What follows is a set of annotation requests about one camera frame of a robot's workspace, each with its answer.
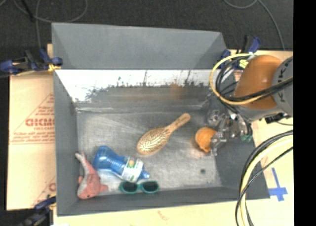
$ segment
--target brush bristles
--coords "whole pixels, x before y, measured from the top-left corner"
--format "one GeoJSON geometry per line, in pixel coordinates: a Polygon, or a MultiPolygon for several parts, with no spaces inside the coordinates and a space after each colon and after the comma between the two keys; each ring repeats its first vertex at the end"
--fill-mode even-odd
{"type": "Polygon", "coordinates": [[[165,128],[148,131],[138,142],[137,149],[141,154],[152,154],[160,150],[167,142],[170,132],[165,128]]]}

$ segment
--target green sunglasses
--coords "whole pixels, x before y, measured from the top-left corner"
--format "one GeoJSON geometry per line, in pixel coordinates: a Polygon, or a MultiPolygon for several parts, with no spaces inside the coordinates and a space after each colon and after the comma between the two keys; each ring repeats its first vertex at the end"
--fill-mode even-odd
{"type": "Polygon", "coordinates": [[[155,193],[159,190],[159,185],[156,181],[146,181],[140,184],[124,181],[124,182],[121,182],[118,188],[122,192],[130,193],[130,194],[134,194],[138,190],[141,190],[145,193],[155,193]]]}

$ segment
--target clamp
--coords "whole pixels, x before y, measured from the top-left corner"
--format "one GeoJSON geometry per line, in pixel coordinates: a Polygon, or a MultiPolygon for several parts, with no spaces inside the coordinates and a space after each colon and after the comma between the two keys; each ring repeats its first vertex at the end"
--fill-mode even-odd
{"type": "Polygon", "coordinates": [[[33,56],[26,50],[20,58],[0,63],[0,70],[9,75],[18,75],[25,72],[52,71],[61,68],[62,65],[61,58],[50,58],[44,49],[39,50],[39,56],[33,56]]]}

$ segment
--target orange ball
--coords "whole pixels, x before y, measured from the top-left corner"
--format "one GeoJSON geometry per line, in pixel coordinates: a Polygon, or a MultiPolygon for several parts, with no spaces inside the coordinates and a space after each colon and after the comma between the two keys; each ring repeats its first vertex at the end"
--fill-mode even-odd
{"type": "Polygon", "coordinates": [[[209,152],[211,150],[211,139],[216,132],[210,127],[202,127],[196,132],[195,141],[203,151],[209,152]]]}

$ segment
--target yellow cable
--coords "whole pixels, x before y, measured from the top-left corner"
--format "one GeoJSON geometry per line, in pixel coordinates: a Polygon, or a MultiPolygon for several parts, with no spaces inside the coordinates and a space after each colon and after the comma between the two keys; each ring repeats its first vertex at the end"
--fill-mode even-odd
{"type": "Polygon", "coordinates": [[[219,92],[216,91],[214,85],[213,85],[213,74],[214,72],[216,71],[216,69],[224,62],[226,62],[227,60],[230,60],[230,59],[233,59],[233,58],[237,58],[237,57],[246,57],[246,56],[249,56],[248,53],[240,53],[240,54],[235,54],[235,55],[231,55],[231,56],[228,56],[226,58],[223,58],[221,61],[219,61],[212,69],[211,71],[211,74],[210,74],[210,77],[209,77],[209,83],[210,83],[210,86],[211,86],[211,89],[212,91],[215,93],[216,96],[218,96],[223,102],[227,103],[227,104],[230,104],[230,105],[244,105],[244,104],[247,104],[247,103],[251,103],[251,102],[254,102],[262,97],[264,97],[265,95],[260,95],[260,96],[257,96],[257,97],[254,97],[254,98],[251,98],[251,99],[248,99],[248,100],[244,100],[244,101],[240,101],[240,102],[234,102],[234,101],[230,101],[230,100],[227,100],[225,99],[223,96],[221,96],[219,94],[219,92]]]}
{"type": "MultiPolygon", "coordinates": [[[[256,167],[256,165],[258,164],[258,162],[265,157],[267,154],[269,154],[271,151],[275,150],[276,148],[289,144],[289,143],[293,143],[293,140],[289,139],[289,138],[281,138],[278,141],[276,141],[275,143],[271,144],[270,146],[268,146],[264,151],[262,151],[261,153],[259,153],[254,159],[253,161],[250,163],[250,165],[248,166],[244,177],[243,177],[243,181],[241,184],[241,190],[240,193],[245,189],[245,187],[247,186],[247,183],[249,181],[250,175],[253,171],[253,169],[256,167]]],[[[241,219],[243,222],[243,225],[246,226],[246,218],[247,218],[247,212],[246,212],[246,194],[243,196],[243,198],[240,200],[240,214],[241,214],[241,219]]]]}

